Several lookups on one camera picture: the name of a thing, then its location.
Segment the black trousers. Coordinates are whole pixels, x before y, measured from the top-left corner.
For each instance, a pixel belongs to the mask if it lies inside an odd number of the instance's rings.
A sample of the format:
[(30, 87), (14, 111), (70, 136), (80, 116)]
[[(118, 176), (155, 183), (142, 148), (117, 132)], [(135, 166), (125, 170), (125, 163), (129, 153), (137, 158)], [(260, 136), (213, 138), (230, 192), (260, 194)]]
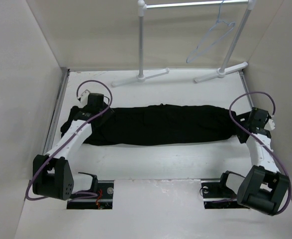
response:
[(155, 146), (228, 140), (239, 134), (234, 111), (203, 106), (110, 108), (92, 120), (85, 144)]

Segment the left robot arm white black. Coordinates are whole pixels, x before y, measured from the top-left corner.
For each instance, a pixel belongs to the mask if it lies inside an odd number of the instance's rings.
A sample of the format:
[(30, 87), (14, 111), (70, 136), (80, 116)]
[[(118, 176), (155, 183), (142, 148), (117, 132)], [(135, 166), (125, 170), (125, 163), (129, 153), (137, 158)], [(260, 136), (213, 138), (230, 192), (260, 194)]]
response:
[(98, 193), (97, 176), (79, 172), (72, 174), (74, 155), (95, 129), (113, 113), (100, 93), (85, 91), (80, 101), (83, 108), (73, 108), (61, 127), (61, 139), (44, 155), (33, 159), (32, 191), (42, 198), (67, 200), (76, 194), (94, 198)]

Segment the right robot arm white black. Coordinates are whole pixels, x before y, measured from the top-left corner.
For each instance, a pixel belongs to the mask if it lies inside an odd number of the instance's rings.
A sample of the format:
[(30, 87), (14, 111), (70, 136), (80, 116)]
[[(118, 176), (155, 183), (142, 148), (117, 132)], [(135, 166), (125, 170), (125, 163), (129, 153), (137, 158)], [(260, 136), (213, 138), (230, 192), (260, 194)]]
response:
[(237, 191), (237, 204), (266, 215), (279, 214), (279, 208), (290, 187), (290, 179), (281, 173), (271, 149), (272, 116), (253, 107), (250, 112), (236, 115), (229, 111), (237, 126), (237, 137), (250, 153), (252, 168)]

